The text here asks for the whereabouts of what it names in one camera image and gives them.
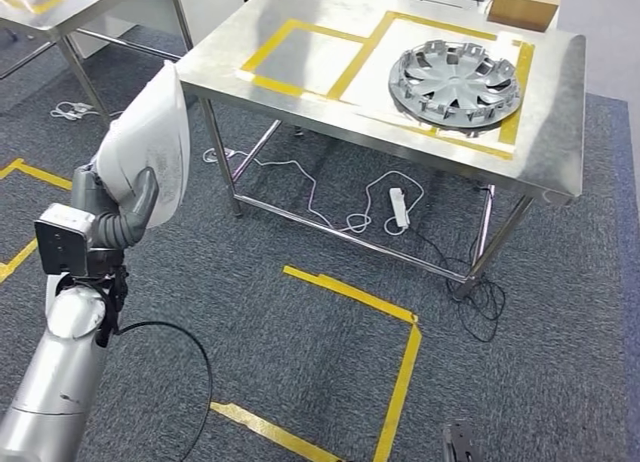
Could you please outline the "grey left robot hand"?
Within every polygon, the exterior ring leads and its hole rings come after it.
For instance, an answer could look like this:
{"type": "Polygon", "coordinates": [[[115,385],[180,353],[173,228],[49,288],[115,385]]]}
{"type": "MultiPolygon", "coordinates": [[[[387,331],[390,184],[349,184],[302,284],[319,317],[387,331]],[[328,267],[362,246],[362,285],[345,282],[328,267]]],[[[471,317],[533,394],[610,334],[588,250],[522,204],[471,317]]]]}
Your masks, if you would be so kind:
{"type": "Polygon", "coordinates": [[[73,174],[71,205],[95,217],[95,246],[125,250],[143,238],[158,193],[155,172],[147,167],[136,176],[131,193],[118,202],[91,165],[85,165],[73,174]]]}

